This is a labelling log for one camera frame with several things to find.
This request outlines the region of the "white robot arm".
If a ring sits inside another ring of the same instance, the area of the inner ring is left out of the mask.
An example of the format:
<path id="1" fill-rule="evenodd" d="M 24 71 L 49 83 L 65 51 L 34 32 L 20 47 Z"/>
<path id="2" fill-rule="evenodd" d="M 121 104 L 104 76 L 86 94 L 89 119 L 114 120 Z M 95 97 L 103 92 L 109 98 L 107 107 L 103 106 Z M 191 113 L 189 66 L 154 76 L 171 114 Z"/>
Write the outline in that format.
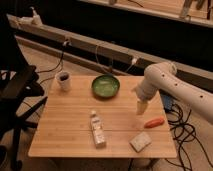
<path id="1" fill-rule="evenodd" d="M 172 62 L 151 64 L 133 91 L 141 101 L 149 101 L 158 90 L 163 90 L 213 125 L 213 94 L 178 79 L 176 73 L 177 68 Z"/>

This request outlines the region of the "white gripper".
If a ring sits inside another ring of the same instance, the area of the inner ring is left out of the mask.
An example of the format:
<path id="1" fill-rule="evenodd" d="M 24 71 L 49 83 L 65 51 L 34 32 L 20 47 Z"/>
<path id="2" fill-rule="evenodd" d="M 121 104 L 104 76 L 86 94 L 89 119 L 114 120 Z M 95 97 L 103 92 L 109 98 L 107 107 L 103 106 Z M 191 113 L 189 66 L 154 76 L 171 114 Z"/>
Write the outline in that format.
<path id="1" fill-rule="evenodd" d="M 157 93 L 157 88 L 153 86 L 146 78 L 144 78 L 134 89 L 136 96 L 140 99 L 137 101 L 137 115 L 142 115 L 147 107 L 148 102 Z"/>

